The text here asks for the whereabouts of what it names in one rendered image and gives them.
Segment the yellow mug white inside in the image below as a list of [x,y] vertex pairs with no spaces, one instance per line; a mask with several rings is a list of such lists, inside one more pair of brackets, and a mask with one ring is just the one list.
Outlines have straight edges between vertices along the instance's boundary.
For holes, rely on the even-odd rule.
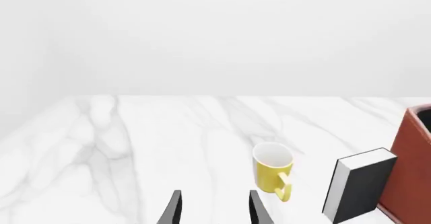
[[283,201],[289,201],[292,183],[289,179],[293,155],[281,143],[259,143],[252,150],[253,168],[257,187],[266,193],[275,193]]

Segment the black book white pages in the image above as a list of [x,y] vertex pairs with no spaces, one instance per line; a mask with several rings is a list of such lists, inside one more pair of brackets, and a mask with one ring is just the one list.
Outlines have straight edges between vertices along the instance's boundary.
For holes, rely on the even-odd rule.
[[338,159],[322,214],[339,224],[373,211],[396,161],[397,156],[385,148]]

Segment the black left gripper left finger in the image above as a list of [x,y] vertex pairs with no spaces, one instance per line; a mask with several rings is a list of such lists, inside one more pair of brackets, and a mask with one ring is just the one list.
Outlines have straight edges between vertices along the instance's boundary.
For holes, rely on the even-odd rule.
[[157,224],[180,224],[182,213],[182,192],[175,190]]

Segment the red-brown desk caddy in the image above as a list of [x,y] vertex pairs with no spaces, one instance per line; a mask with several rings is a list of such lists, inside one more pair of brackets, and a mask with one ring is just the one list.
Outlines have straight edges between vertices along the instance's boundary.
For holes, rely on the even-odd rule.
[[431,224],[431,104],[407,108],[378,208],[396,224]]

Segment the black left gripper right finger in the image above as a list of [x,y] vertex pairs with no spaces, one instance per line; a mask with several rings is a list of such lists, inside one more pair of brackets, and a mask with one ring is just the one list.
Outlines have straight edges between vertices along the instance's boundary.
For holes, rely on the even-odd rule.
[[249,214],[251,224],[274,224],[256,190],[249,191]]

